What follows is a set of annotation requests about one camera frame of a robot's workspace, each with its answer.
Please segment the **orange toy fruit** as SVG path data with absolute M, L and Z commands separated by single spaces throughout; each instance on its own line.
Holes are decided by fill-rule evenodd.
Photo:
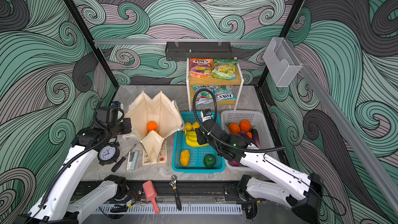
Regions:
M 158 131 L 158 124 L 155 121 L 149 121 L 146 125 L 147 131 L 151 132 L 151 131 Z

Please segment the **cream floral grocery bag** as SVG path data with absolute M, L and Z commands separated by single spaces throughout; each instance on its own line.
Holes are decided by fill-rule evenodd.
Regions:
M 163 92 L 153 98 L 142 92 L 127 109 L 125 118 L 130 118 L 132 132 L 123 136 L 126 140 L 137 140 L 143 148 L 142 165 L 167 162 L 166 139 L 181 131 L 184 121 L 175 101 L 170 100 Z M 158 124 L 158 131 L 148 132 L 149 121 Z

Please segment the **orange Fox's candy bag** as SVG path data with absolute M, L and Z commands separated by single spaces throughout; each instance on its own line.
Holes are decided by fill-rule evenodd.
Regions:
M 213 59 L 190 59 L 189 76 L 195 78 L 211 76 L 213 61 Z

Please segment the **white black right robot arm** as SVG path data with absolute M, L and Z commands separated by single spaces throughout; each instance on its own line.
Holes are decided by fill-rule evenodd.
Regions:
M 208 111 L 199 117 L 195 103 L 192 109 L 200 125 L 195 131 L 199 144 L 208 144 L 219 156 L 252 168 L 269 179 L 261 181 L 243 176 L 239 182 L 242 198 L 270 200 L 290 208 L 297 217 L 309 224 L 320 222 L 323 195 L 323 179 L 320 175 L 305 174 L 269 156 L 271 152 L 283 150 L 283 146 L 259 149 L 246 135 L 226 133 L 217 124 L 216 111 Z

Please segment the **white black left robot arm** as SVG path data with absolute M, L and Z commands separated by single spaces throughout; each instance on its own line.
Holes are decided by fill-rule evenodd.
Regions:
M 39 201 L 15 218 L 15 224 L 81 224 L 109 199 L 123 201 L 127 197 L 126 179 L 114 174 L 75 203 L 72 196 L 85 171 L 95 159 L 99 164 L 116 163 L 120 156 L 117 137 L 131 131 L 123 105 L 118 101 L 99 107 L 94 123 L 81 129 L 72 141 L 67 157 Z

